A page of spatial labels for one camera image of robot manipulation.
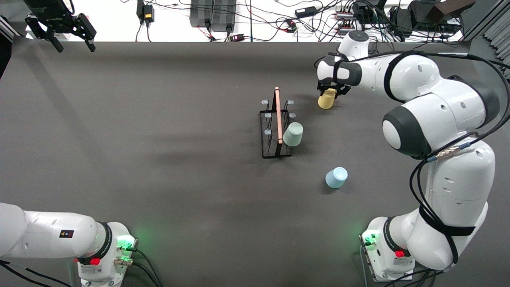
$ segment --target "gray metal box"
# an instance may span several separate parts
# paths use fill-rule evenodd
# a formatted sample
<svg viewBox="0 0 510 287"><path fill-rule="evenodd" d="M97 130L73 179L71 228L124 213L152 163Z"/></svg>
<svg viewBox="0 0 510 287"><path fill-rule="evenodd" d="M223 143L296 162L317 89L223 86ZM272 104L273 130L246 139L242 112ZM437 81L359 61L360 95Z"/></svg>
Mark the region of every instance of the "gray metal box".
<svg viewBox="0 0 510 287"><path fill-rule="evenodd" d="M191 0L191 27L207 27L213 19L213 0Z"/></svg>
<svg viewBox="0 0 510 287"><path fill-rule="evenodd" d="M236 0L215 0L213 9L213 31L234 31L236 24Z"/></svg>

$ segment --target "black sticker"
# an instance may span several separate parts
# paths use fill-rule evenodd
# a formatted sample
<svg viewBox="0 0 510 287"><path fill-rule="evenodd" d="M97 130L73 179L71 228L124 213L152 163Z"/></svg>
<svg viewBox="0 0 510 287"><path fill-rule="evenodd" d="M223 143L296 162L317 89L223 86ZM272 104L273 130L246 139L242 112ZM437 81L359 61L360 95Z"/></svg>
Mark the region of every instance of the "black sticker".
<svg viewBox="0 0 510 287"><path fill-rule="evenodd" d="M72 238L74 230L60 230L60 238Z"/></svg>

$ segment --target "wooden handle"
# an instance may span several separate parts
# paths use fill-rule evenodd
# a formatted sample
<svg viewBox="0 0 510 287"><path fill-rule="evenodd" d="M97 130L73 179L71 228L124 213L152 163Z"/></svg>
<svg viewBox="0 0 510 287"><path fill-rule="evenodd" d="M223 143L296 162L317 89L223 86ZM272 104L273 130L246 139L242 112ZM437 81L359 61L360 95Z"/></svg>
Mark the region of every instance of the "wooden handle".
<svg viewBox="0 0 510 287"><path fill-rule="evenodd" d="M280 88L274 88L274 95L276 97L276 123L278 124L278 144L284 143L284 136L282 132L282 111L280 107Z"/></svg>

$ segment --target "red button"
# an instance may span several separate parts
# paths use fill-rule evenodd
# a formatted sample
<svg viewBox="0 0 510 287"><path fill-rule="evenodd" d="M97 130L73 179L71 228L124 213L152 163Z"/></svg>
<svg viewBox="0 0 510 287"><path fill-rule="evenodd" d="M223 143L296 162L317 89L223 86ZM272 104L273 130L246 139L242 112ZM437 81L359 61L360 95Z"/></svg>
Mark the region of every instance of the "red button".
<svg viewBox="0 0 510 287"><path fill-rule="evenodd" d="M99 265L100 261L101 261L101 259L99 259L99 258L92 258L92 259L90 259L90 264L91 265Z"/></svg>

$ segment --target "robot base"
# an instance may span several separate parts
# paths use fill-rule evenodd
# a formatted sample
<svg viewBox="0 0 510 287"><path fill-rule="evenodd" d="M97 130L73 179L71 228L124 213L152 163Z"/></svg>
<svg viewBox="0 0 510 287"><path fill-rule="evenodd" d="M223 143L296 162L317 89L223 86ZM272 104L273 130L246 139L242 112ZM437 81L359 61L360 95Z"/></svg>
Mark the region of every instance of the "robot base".
<svg viewBox="0 0 510 287"><path fill-rule="evenodd" d="M396 258L383 234L383 226L388 218L378 217L370 222L367 230L360 236L364 245L365 258L375 282L387 282L413 272L415 261L412 257ZM401 280L412 280L412 276Z"/></svg>
<svg viewBox="0 0 510 287"><path fill-rule="evenodd" d="M120 287L124 281L127 266L114 264L117 257L131 258L132 252L121 250L125 244L135 247L136 240L121 223L109 222L112 230L112 244L99 265L83 265L78 263L78 274L82 286L85 287Z"/></svg>

